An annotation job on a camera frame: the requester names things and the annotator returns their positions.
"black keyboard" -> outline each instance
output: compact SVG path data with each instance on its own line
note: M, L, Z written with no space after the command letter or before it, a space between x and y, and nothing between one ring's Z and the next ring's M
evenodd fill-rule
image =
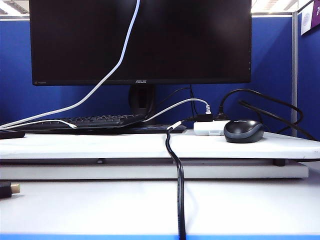
M103 115L89 117L69 117L57 118L67 123L74 124L78 129L113 129L122 128L128 125L142 122L145 119L144 115ZM70 127L62 122L48 121L30 124L20 127L23 130L65 130Z

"cubicle partition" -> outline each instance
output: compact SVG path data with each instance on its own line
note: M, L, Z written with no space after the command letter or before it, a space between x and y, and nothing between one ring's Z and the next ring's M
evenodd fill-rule
M320 25L301 36L301 18L298 15L297 100L304 112L300 126L320 140Z
M0 122L10 122L53 109L66 107L81 99L92 86L33 86L31 73L30 23L28 20L0 21ZM195 84L194 95L211 103L218 110L223 95L238 88L249 88L286 102L292 96L292 18L288 16L254 16L252 18L252 81L248 84ZM164 99L174 90L186 85L157 85L156 99ZM87 102L53 118L130 113L129 86L102 86ZM190 97L188 90L180 91L164 104L161 110ZM258 119L257 115L238 104L247 100L259 108L272 111L290 120L291 110L249 93L236 93L225 104L231 119ZM196 104L203 112L201 104ZM158 123L173 123L192 114L185 103L157 119ZM283 124L264 117L271 131Z

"asus logo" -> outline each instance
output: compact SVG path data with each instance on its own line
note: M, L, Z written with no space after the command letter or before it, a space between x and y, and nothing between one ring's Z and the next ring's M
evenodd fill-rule
M146 84L147 80L137 80L135 81L136 84Z

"monitor screen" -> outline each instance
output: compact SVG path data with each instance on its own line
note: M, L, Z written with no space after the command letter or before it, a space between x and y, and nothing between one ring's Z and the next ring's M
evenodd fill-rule
M32 82L95 85L118 62L136 0L30 0ZM251 0L141 0L104 83L247 83Z

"computer mouse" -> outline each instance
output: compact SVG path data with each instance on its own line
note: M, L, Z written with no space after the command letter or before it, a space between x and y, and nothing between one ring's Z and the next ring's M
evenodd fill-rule
M234 120L224 126L223 133L229 143L254 143L262 139L264 126L254 120Z

